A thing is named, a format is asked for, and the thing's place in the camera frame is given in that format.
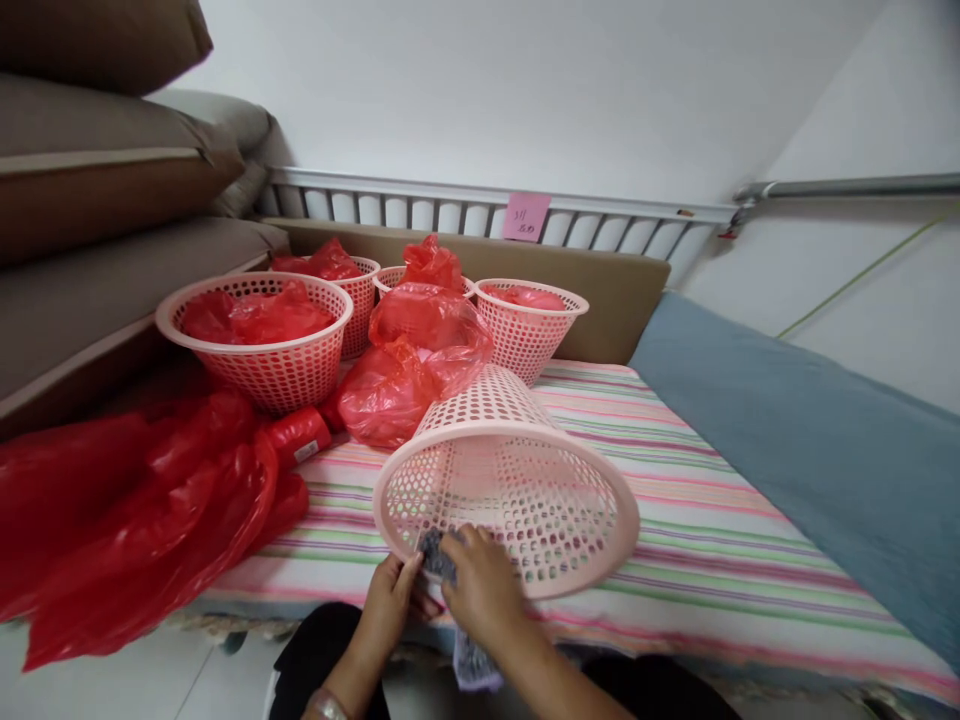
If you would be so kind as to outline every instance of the wall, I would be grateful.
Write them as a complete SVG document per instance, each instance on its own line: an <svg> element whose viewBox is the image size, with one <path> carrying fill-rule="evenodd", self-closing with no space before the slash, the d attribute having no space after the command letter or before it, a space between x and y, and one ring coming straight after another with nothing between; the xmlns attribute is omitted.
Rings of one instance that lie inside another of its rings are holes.
<svg viewBox="0 0 960 720"><path fill-rule="evenodd" d="M893 0L764 177L960 170L960 4ZM944 203L771 204L685 293L775 334ZM960 412L960 222L924 235L791 337Z"/></svg>
<svg viewBox="0 0 960 720"><path fill-rule="evenodd" d="M884 0L202 0L177 86L276 115L277 164L676 202L767 167Z"/></svg>

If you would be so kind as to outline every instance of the striped fabric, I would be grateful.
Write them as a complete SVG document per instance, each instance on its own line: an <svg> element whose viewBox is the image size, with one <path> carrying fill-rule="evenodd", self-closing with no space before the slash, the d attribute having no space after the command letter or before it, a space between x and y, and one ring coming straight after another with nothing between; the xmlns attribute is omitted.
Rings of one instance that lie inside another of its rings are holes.
<svg viewBox="0 0 960 720"><path fill-rule="evenodd" d="M960 681L946 663L633 370L553 361L534 392L561 427L624 473L640 509L640 537L626 565L595 589L538 607L558 641L799 669L960 706ZM362 604L386 552L371 510L385 457L351 442L303 465L308 516L207 596Z"/></svg>

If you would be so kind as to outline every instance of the pink sticky note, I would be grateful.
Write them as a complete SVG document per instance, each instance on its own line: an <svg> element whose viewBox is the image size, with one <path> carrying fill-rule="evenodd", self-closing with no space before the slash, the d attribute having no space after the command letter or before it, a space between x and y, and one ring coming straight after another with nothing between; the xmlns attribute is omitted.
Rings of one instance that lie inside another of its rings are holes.
<svg viewBox="0 0 960 720"><path fill-rule="evenodd" d="M550 209L550 196L538 193L510 193L503 236L508 240L537 242Z"/></svg>

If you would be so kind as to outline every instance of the floor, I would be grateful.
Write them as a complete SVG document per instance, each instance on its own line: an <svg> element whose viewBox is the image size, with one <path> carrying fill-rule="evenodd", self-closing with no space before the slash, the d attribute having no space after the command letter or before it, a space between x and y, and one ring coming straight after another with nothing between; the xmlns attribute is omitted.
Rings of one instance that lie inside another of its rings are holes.
<svg viewBox="0 0 960 720"><path fill-rule="evenodd" d="M27 676L22 626L0 626L0 718L17 720L260 720L270 669L280 645L253 636L227 657L200 633L161 629L106 658L82 658ZM530 718L509 690L462 696L449 672L392 666L385 681L395 720ZM865 720L839 696L797 701L735 703L744 720Z"/></svg>

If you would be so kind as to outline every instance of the wristwatch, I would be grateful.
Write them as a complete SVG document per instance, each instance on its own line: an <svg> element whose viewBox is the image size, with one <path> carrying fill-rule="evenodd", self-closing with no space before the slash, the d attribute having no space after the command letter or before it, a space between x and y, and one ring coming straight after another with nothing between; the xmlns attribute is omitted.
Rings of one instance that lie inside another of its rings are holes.
<svg viewBox="0 0 960 720"><path fill-rule="evenodd" d="M350 717L340 707L340 702L324 688L320 688L310 696L307 703L307 712L304 715L309 720L350 720Z"/></svg>

